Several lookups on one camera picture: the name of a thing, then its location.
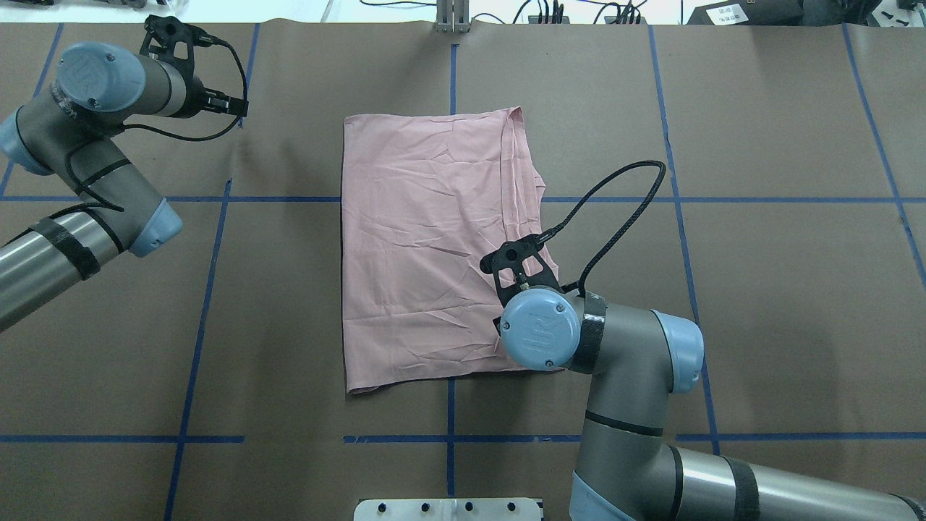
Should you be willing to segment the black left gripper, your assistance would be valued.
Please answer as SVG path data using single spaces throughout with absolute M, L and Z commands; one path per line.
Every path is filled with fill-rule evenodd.
M 171 95 L 158 113 L 165 117 L 193 117 L 199 112 L 244 118 L 249 101 L 204 86 L 195 75 L 195 47 L 225 46 L 225 40 L 173 16 L 150 14 L 143 23 L 145 39 L 140 54 L 156 60 L 166 70 Z

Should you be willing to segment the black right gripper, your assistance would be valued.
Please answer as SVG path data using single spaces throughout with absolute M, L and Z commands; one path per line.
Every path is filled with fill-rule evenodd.
M 556 292 L 562 291 L 558 277 L 541 257 L 541 250 L 550 238 L 549 235 L 526 235 L 520 240 L 504 242 L 498 250 L 482 257 L 480 270 L 487 276 L 492 276 L 496 296 L 501 305 L 506 306 L 520 292 L 533 287 L 550 288 Z M 532 276 L 527 270 L 527 263 L 531 258 L 541 267 Z M 505 270 L 511 271 L 513 276 L 514 281 L 510 286 L 503 286 L 501 281 L 501 274 Z

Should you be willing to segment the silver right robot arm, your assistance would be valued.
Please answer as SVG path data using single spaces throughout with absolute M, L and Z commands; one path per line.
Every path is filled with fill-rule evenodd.
M 924 502 L 805 477 L 663 439 L 668 402 L 697 385 L 698 325 L 558 284 L 547 234 L 505 242 L 480 260 L 503 306 L 497 331 L 532 370 L 589 375 L 572 473 L 572 520 L 922 520 Z

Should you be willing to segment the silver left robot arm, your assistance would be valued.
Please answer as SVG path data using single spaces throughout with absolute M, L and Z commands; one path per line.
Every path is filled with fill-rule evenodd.
M 234 123 L 247 115 L 247 93 L 204 85 L 195 49 L 228 41 L 173 16 L 146 17 L 139 51 L 80 41 L 66 47 L 46 91 L 2 122 L 2 152 L 39 176 L 56 176 L 76 204 L 34 222 L 2 247 L 3 330 L 99 273 L 123 252 L 143 258 L 182 230 L 165 195 L 115 144 L 129 118 L 192 118 L 207 111 Z

